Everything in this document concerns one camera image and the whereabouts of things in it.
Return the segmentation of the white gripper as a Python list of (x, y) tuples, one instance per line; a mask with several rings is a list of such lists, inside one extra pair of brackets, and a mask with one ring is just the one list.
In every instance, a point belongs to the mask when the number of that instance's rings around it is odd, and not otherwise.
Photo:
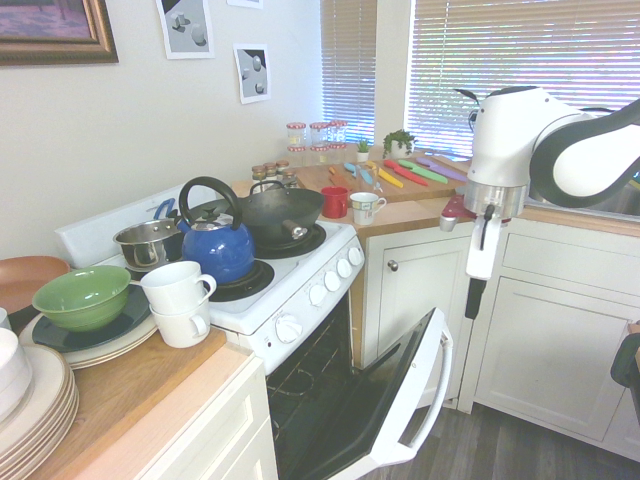
[(485, 291), (484, 280), (489, 280), (492, 275), (500, 229), (500, 217), (485, 220), (480, 216), (474, 223), (466, 266), (466, 273), (472, 278), (469, 279), (465, 317), (471, 320), (475, 320), (479, 313)]

